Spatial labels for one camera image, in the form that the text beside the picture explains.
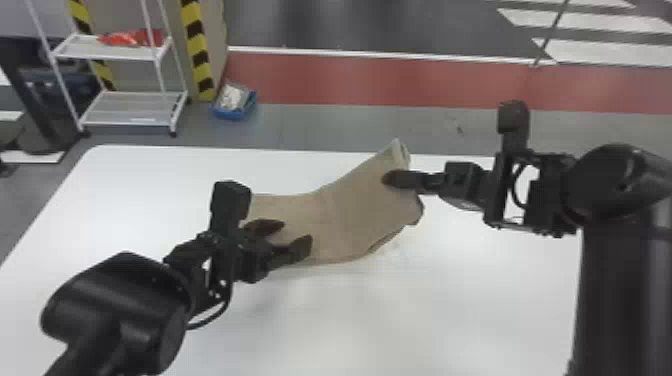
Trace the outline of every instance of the beige sock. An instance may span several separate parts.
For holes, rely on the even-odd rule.
[[[410,156],[399,140],[333,183],[294,196],[254,195],[246,221],[278,219],[285,227],[268,240],[288,244],[310,234],[313,249],[300,265],[353,260],[374,252],[422,216],[412,191],[382,184],[383,175],[408,169]]]

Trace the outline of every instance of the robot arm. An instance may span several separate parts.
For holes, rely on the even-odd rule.
[[[46,375],[158,375],[177,356],[187,330],[226,310],[235,282],[256,283],[308,257],[310,235],[287,246],[264,239],[282,222],[261,219],[238,228],[250,200],[247,187],[218,182],[209,229],[175,247],[163,263],[124,252],[61,286],[42,312],[41,325],[68,348]]]
[[[438,195],[483,212],[497,229],[562,237],[583,232],[574,351],[567,376],[672,374],[672,164],[621,144],[576,160],[527,148],[523,102],[499,108],[502,150],[491,171],[448,162],[441,173],[391,171],[387,185]],[[527,201],[515,184],[525,167],[539,170]],[[504,216],[509,196],[523,220]]]

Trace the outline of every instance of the hazard stripe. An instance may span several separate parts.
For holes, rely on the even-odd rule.
[[[211,101],[215,98],[215,79],[210,65],[208,42],[203,27],[201,4],[197,0],[181,0],[181,19],[187,36],[187,52],[191,58],[198,98]]]

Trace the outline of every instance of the table surface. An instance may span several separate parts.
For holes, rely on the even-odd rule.
[[[40,375],[64,346],[40,332],[49,296],[122,250],[161,259],[206,228],[212,183],[315,189],[366,153],[99,146],[73,169],[0,268],[0,374]],[[447,159],[414,155],[412,168]],[[563,374],[580,241],[496,231],[423,198],[420,224],[364,259],[283,269],[237,285],[229,310],[189,332],[165,375]]]

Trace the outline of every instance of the white shelf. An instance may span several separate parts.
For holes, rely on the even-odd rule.
[[[80,124],[171,126],[186,99],[186,91],[102,91],[82,115]]]
[[[161,47],[108,46],[98,41],[96,35],[71,34],[53,50],[57,58],[160,61],[173,43],[171,37],[164,38]]]

